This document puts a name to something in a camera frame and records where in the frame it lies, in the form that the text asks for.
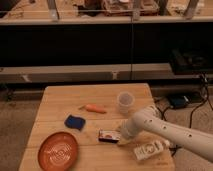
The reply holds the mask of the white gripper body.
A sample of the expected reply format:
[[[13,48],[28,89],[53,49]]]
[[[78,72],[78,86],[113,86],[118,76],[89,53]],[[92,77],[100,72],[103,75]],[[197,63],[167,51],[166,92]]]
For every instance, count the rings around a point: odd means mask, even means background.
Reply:
[[[123,121],[120,126],[120,132],[123,138],[125,139],[133,139],[138,135],[137,127],[132,119],[128,119]]]

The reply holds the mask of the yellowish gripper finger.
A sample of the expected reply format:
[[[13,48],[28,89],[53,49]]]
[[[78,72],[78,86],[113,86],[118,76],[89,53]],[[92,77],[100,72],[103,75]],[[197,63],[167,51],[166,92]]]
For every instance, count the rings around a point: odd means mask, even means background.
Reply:
[[[117,142],[118,146],[124,146],[131,142],[130,139],[120,138],[120,140]]]

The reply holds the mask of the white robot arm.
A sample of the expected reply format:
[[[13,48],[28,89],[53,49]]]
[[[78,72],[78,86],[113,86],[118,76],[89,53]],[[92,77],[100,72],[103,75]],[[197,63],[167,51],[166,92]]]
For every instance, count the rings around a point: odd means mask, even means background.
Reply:
[[[161,120],[158,114],[158,109],[153,105],[136,111],[119,126],[121,137],[118,143],[128,144],[142,131],[147,131],[213,163],[213,134]]]

